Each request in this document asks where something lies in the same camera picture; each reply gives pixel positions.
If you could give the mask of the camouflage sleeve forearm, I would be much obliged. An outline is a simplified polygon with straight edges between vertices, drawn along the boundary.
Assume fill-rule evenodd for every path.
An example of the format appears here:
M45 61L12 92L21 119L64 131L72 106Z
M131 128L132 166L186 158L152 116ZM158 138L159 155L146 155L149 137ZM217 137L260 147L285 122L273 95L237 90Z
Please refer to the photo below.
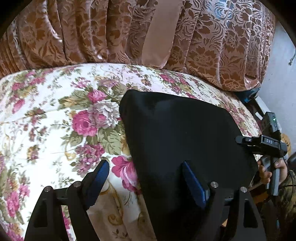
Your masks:
M267 202L261 218L267 240L295 240L295 173L290 174L279 186L275 201Z

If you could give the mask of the right hand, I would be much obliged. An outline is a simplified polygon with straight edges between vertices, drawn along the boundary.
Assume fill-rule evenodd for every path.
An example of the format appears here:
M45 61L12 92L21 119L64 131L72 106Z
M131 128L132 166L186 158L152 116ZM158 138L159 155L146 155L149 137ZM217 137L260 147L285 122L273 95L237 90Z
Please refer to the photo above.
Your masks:
M260 180L263 184L268 184L271 180L272 173L269 171L266 171L265 167L263 166L263 159L267 158L267 156L262 156L258 160L258 171L259 171L259 176ZM283 183L284 180L286 180L288 176L288 170L286 163L283 158L277 159L276 162L274 163L275 168L280 169L280 184Z

